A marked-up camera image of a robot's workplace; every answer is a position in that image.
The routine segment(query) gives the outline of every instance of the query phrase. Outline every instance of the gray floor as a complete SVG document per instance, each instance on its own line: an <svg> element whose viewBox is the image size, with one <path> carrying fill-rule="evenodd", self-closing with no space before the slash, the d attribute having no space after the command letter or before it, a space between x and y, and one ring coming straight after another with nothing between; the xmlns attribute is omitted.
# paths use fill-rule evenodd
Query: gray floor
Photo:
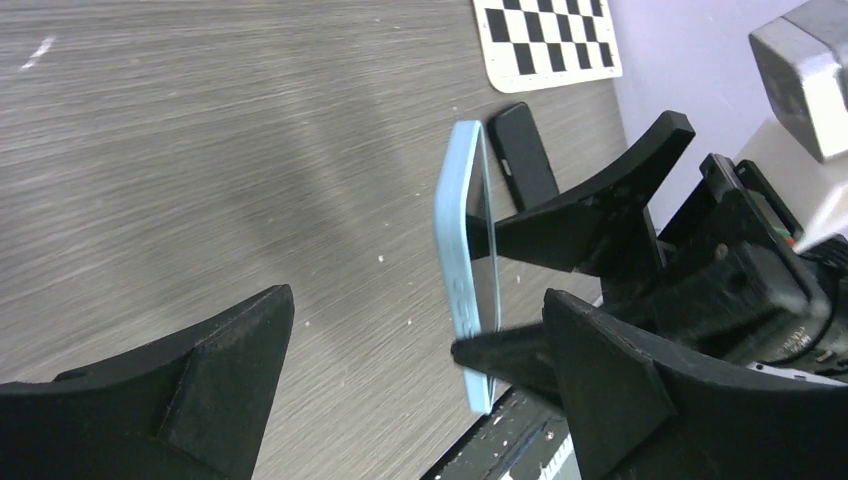
<svg viewBox="0 0 848 480"><path fill-rule="evenodd" d="M467 0L0 3L0 381L289 283L255 477L415 478L473 421L430 225L452 122L528 101L563 189L624 148L609 82L499 94L476 35ZM511 323L597 295L502 275Z"/></svg>

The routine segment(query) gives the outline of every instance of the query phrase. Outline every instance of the phone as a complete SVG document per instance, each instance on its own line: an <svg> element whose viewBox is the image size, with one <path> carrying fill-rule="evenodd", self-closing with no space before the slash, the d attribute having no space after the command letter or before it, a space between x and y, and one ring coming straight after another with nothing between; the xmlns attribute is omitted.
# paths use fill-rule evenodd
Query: phone
<svg viewBox="0 0 848 480"><path fill-rule="evenodd" d="M492 117L489 139L518 212L541 205L559 195L542 137L533 114L520 102Z"/></svg>
<svg viewBox="0 0 848 480"><path fill-rule="evenodd" d="M501 326L495 226L483 125L457 122L448 142L433 201L433 234L457 339L497 331ZM489 254L471 260L467 224L482 220ZM492 412L495 379L463 369L468 404L481 415Z"/></svg>

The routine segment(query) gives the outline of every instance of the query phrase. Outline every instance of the blue object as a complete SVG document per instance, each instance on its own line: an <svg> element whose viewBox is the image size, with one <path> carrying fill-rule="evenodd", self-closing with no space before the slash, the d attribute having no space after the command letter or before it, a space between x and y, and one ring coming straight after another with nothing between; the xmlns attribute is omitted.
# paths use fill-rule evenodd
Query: blue object
<svg viewBox="0 0 848 480"><path fill-rule="evenodd" d="M494 324L497 329L501 325L495 228L483 132L483 125L479 121L461 121L454 125L433 201L433 233L457 339L478 336L482 332L466 235L466 202L474 157L478 151L487 209L488 261L492 262L492 285L495 290ZM469 369L463 369L463 375L471 411L481 415L490 414L495 400L495 379Z"/></svg>

